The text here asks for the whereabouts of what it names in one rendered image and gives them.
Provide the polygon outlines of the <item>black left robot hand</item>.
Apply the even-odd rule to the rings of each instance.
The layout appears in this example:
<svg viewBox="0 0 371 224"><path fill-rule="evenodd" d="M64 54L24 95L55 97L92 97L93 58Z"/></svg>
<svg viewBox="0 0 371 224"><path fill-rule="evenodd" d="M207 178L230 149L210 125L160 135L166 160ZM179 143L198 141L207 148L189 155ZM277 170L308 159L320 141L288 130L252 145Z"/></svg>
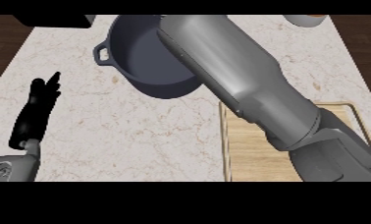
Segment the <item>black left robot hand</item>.
<svg viewBox="0 0 371 224"><path fill-rule="evenodd" d="M9 146L14 149L24 150L29 140L45 138L49 115L61 96L60 76L61 72L57 72L48 81L37 78L32 82L29 102L20 113L9 139Z"/></svg>

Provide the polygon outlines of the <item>dark grey pot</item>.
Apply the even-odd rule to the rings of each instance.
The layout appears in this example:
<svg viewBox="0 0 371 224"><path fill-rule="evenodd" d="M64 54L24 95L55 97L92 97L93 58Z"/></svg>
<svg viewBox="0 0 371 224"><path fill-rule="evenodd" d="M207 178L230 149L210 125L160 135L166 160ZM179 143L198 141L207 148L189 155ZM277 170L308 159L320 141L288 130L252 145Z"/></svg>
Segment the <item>dark grey pot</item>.
<svg viewBox="0 0 371 224"><path fill-rule="evenodd" d="M120 15L93 56L99 66L117 68L143 94L173 99L192 93L202 83L160 40L160 22L160 15Z"/></svg>

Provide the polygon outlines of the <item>pale wooden tray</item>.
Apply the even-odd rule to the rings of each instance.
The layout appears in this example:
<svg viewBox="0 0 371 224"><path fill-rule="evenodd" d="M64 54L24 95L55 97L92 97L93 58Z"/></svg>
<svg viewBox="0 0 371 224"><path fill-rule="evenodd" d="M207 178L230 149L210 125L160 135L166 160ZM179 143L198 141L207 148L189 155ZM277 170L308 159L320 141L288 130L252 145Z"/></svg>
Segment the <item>pale wooden tray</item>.
<svg viewBox="0 0 371 224"><path fill-rule="evenodd" d="M238 118L220 103L227 182L301 182L289 154L280 152L267 141L255 124Z"/></svg>

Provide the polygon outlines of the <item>black appliance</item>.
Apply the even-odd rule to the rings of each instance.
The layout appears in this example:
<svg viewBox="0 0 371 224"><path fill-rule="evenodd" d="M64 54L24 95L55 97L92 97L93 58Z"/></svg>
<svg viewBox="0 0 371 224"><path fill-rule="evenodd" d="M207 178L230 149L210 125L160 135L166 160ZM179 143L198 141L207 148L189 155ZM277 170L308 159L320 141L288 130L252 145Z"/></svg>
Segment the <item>black appliance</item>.
<svg viewBox="0 0 371 224"><path fill-rule="evenodd" d="M90 28L95 15L17 15L18 21L29 27Z"/></svg>

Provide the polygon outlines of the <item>grey round container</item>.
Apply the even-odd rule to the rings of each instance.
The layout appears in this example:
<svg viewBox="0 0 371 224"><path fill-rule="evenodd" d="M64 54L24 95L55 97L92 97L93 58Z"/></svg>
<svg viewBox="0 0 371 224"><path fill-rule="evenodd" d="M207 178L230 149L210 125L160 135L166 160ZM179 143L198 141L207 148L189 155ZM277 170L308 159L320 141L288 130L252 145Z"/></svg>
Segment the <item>grey round container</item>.
<svg viewBox="0 0 371 224"><path fill-rule="evenodd" d="M314 28L325 22L327 15L286 15L285 18L298 27Z"/></svg>

